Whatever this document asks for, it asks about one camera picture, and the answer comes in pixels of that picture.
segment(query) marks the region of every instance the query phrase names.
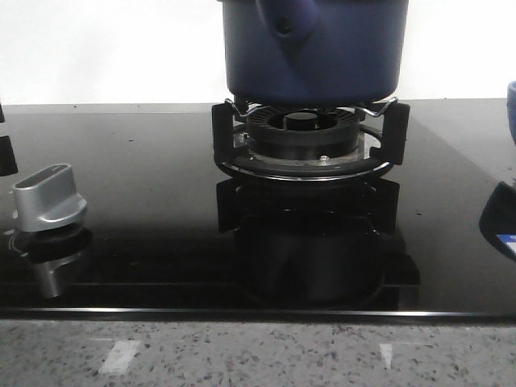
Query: pot handle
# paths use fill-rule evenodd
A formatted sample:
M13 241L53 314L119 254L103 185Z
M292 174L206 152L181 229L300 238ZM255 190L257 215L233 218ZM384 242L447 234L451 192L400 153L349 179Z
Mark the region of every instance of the pot handle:
M319 20L315 0L256 0L262 22L280 41L308 38Z

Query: blue pot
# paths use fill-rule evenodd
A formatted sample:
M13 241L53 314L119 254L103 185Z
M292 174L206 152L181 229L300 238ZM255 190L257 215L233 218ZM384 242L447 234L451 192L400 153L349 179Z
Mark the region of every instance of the blue pot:
M227 85L270 105L346 106L397 87L408 0L221 0Z
M507 113L509 115L509 129L516 144L516 81L509 84L507 90Z

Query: silver knob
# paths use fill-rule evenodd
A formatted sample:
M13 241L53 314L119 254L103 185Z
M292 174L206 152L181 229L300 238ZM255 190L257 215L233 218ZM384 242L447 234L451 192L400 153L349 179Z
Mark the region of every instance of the silver knob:
M72 165L51 165L16 183L16 228L36 232L75 223L85 215L86 200L77 192Z

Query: speckled countertop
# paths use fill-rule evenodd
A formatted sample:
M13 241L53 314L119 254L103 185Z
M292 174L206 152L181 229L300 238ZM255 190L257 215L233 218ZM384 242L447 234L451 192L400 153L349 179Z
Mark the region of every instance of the speckled countertop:
M2 321L0 385L516 385L516 328Z

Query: glass surface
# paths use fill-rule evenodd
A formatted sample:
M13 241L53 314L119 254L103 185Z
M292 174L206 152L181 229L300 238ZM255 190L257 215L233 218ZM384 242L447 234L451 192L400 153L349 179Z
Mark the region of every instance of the glass surface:
M0 178L2 316L516 317L516 255L497 237L516 235L514 191L415 120L402 166L338 189L230 179L208 112L3 125L19 172ZM84 223L14 230L11 186L63 163Z

